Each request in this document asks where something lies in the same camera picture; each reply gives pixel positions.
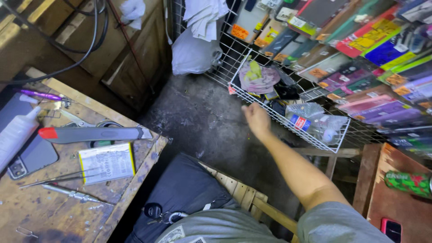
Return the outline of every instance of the gray shirt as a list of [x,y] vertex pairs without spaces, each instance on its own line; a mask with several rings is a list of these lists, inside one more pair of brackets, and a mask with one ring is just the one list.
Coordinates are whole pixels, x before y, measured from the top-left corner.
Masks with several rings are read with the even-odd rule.
[[[307,211],[297,224],[302,243],[392,243],[352,207],[325,202]],[[246,211],[235,207],[194,213],[171,225],[155,243],[282,243]]]

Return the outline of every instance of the smartphone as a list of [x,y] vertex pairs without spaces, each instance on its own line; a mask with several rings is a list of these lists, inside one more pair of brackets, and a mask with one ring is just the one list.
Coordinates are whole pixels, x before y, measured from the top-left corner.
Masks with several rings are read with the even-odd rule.
[[402,242],[402,225],[396,221],[382,218],[381,232],[383,232],[394,243]]

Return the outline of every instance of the green can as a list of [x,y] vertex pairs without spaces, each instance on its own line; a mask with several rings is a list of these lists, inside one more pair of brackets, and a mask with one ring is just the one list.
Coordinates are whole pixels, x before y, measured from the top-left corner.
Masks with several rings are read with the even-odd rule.
[[389,188],[424,198],[432,198],[431,174],[404,173],[390,170],[385,174],[384,181]]

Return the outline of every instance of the white glue bottle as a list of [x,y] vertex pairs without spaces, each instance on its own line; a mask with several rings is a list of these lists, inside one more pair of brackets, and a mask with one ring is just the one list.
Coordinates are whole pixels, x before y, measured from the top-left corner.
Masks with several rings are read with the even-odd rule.
[[0,172],[9,164],[39,126],[36,121],[41,107],[36,106],[27,115],[17,115],[0,133]]

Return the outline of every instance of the hand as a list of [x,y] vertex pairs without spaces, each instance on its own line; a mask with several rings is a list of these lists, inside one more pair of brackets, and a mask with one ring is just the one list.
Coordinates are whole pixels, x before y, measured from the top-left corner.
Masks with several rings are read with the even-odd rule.
[[270,116],[258,103],[254,102],[250,106],[242,106],[241,110],[246,116],[246,120],[248,121],[252,133],[261,142],[272,134],[270,130]]

